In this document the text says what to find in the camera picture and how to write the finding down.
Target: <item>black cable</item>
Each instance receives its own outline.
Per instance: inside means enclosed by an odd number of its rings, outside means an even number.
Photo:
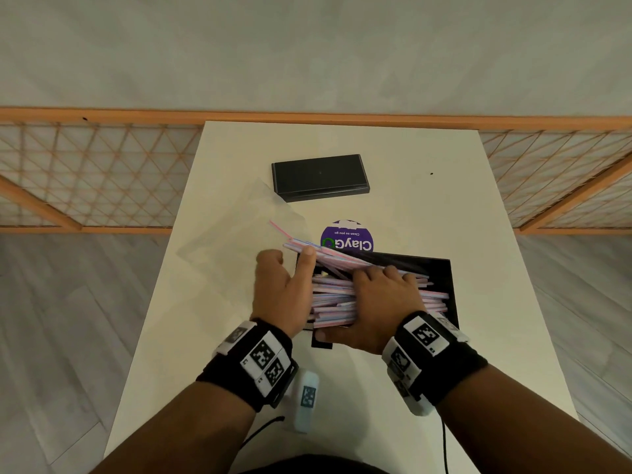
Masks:
[[[285,416],[279,416],[277,418],[274,419],[270,419],[267,423],[265,423],[263,426],[261,426],[259,429],[257,429],[256,431],[254,431],[248,439],[246,439],[244,442],[241,443],[240,449],[245,446],[246,444],[248,444],[253,437],[255,437],[257,434],[259,434],[262,430],[264,430],[266,427],[268,427],[270,424],[275,423],[275,422],[281,422],[281,421],[285,421]]]
[[[446,469],[446,474],[449,474],[447,471],[446,423],[443,421],[441,421],[441,429],[443,430],[443,466]]]

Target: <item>black wristband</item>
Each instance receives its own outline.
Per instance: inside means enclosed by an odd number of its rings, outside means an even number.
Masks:
[[[437,405],[463,379],[487,366],[458,328],[438,314],[408,315],[382,354],[415,401]]]
[[[270,336],[267,333],[273,335],[274,341],[278,342],[277,346],[280,345],[283,352],[275,354],[270,350],[265,343],[265,336]],[[247,356],[262,344],[260,355],[267,356],[269,362],[256,366],[257,360],[247,359]],[[216,355],[196,381],[216,384],[232,392],[259,412],[265,404],[276,406],[289,381],[296,374],[298,366],[291,359],[291,353],[290,337],[278,327],[256,318],[252,322],[242,324],[220,344]],[[255,377],[252,374],[253,369],[258,369]],[[268,392],[264,395],[261,386],[266,383]]]

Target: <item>plastic bag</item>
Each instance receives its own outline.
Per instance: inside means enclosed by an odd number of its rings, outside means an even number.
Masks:
[[[268,222],[292,236],[309,239],[305,219],[261,179],[246,186],[228,212],[178,255],[203,273],[228,301],[251,304],[257,253],[283,251],[284,266],[294,273],[296,254],[282,248],[286,238]]]

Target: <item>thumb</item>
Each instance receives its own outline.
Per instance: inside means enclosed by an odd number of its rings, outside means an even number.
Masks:
[[[345,344],[350,348],[354,348],[356,344],[355,330],[353,327],[322,327],[316,330],[314,336],[316,341]]]
[[[298,257],[294,278],[297,282],[312,282],[314,267],[316,266],[316,250],[312,246],[303,248]]]

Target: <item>claygo logo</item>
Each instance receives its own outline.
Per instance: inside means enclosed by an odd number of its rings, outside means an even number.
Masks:
[[[342,219],[334,221],[325,228],[320,236],[320,246],[373,251],[373,237],[360,223],[350,219]]]

